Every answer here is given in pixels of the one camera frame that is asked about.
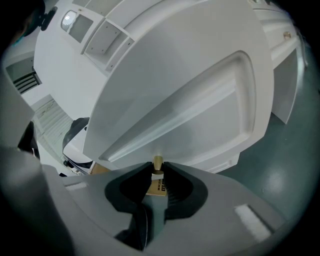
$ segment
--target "vent grille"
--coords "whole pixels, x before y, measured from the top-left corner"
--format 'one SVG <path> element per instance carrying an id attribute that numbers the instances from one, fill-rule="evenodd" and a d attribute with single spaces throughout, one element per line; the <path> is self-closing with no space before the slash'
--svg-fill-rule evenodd
<path id="1" fill-rule="evenodd" d="M 32 88 L 41 84 L 36 71 L 25 74 L 20 78 L 13 81 L 15 88 L 19 91 L 20 94 L 31 90 Z"/>

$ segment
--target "gray floor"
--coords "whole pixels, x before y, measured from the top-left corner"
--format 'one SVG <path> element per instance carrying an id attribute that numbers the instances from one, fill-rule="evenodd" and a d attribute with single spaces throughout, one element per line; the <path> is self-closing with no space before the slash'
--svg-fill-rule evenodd
<path id="1" fill-rule="evenodd" d="M 302 213 L 320 173 L 320 73 L 309 48 L 307 59 L 309 67 L 288 124 L 272 114 L 265 136 L 241 153 L 236 166 L 220 172 L 287 219 Z"/>

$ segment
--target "white wall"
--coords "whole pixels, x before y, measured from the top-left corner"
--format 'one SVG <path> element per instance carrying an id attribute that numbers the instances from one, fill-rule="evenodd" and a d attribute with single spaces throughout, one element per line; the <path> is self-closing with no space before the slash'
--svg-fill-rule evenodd
<path id="1" fill-rule="evenodd" d="M 64 38 L 67 34 L 60 23 L 71 3 L 72 0 L 60 0 L 56 4 L 56 15 L 36 41 L 34 68 L 49 86 L 53 99 L 76 120 L 91 115 L 107 76 Z"/>
<path id="2" fill-rule="evenodd" d="M 36 41 L 39 32 L 40 28 L 37 28 L 32 34 L 24 37 L 18 44 L 7 49 L 3 57 L 3 65 L 5 68 L 35 55 Z"/>
<path id="3" fill-rule="evenodd" d="M 28 103 L 33 111 L 36 111 L 41 106 L 52 100 L 49 87 L 44 83 L 22 94 L 22 98 L 26 103 Z"/>

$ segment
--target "cardboard box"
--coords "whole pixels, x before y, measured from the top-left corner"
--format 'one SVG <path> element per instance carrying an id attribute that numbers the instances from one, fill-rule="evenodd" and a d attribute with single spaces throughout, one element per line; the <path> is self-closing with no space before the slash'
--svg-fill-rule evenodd
<path id="1" fill-rule="evenodd" d="M 90 174 L 95 175 L 95 174 L 104 174 L 104 173 L 108 173 L 108 172 L 111 172 L 111 171 L 109 169 L 101 166 L 100 164 L 95 163 Z"/>
<path id="2" fill-rule="evenodd" d="M 155 179 L 152 181 L 151 186 L 146 192 L 149 196 L 162 196 L 167 195 L 167 189 L 163 179 Z"/>

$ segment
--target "white curved cover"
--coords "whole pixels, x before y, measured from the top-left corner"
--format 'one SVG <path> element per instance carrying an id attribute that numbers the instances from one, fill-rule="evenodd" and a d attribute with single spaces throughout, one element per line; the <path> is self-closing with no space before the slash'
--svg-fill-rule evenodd
<path id="1" fill-rule="evenodd" d="M 83 153 L 111 170 L 160 155 L 209 171 L 264 136 L 273 92 L 268 42 L 248 2 L 194 1 L 113 69 Z"/>

